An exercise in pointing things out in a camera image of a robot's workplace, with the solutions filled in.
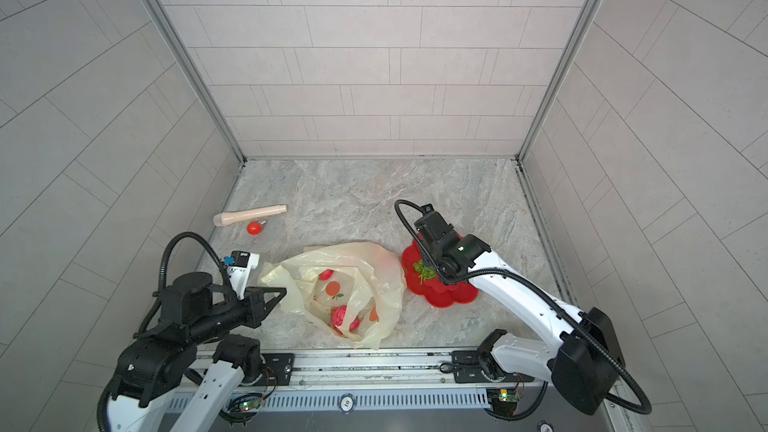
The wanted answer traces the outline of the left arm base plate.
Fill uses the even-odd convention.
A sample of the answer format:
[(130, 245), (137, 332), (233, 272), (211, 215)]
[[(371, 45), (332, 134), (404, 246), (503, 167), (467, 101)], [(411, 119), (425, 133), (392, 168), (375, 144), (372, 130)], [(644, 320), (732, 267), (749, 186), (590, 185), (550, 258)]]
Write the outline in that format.
[(244, 387), (282, 387), (290, 384), (296, 356), (292, 353), (264, 353), (245, 361)]

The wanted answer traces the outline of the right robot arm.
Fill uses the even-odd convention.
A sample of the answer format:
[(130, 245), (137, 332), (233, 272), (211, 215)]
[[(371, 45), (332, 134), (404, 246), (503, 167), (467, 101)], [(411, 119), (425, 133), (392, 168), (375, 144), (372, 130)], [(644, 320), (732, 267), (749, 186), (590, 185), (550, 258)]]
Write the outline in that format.
[(423, 258), (445, 285), (471, 285), (490, 295), (536, 334), (487, 337), (480, 350), (490, 358), (487, 375), (521, 373), (554, 386), (578, 411), (592, 415), (604, 401), (648, 415), (652, 405), (628, 372), (610, 318), (584, 312), (515, 271), (474, 235), (459, 235), (442, 215), (424, 207), (407, 227)]

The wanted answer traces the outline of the green grape bunch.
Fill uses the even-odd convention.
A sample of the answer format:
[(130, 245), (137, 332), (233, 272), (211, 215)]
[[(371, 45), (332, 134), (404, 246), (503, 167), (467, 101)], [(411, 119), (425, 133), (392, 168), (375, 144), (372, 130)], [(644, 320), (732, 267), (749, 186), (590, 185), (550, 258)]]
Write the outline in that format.
[(418, 274), (421, 283), (433, 280), (437, 277), (436, 271), (432, 267), (425, 265), (422, 260), (415, 262), (412, 265), (412, 268)]

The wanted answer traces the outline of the cream plastic bag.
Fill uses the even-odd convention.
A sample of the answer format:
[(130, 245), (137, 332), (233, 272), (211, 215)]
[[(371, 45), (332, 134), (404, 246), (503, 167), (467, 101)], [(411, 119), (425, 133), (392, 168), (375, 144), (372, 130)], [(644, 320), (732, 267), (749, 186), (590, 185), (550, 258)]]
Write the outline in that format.
[[(398, 256), (372, 242), (315, 247), (266, 266), (259, 283), (285, 287), (280, 309), (355, 348), (377, 349), (395, 329), (406, 289)], [(345, 305), (340, 329), (333, 308)]]

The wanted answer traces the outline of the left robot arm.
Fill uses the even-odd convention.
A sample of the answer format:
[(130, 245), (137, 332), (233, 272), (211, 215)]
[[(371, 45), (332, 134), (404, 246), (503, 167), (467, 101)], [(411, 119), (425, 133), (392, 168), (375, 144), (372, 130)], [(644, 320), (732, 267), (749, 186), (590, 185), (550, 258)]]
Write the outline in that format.
[(243, 297), (206, 272), (177, 278), (158, 294), (161, 316), (119, 356), (96, 407), (101, 431), (155, 431), (183, 378), (198, 389), (174, 428), (206, 431), (215, 419), (246, 425), (277, 386), (260, 343), (235, 334), (258, 328), (286, 296), (250, 287)]

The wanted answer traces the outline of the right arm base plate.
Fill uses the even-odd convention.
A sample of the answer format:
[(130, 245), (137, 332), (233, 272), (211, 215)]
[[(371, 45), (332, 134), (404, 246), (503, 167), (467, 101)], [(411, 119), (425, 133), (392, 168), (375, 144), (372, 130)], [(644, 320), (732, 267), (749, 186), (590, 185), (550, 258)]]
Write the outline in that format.
[(479, 383), (520, 383), (534, 382), (535, 379), (520, 373), (488, 373), (481, 366), (479, 353), (475, 350), (454, 350), (448, 361), (439, 365), (443, 374), (452, 375), (459, 384)]

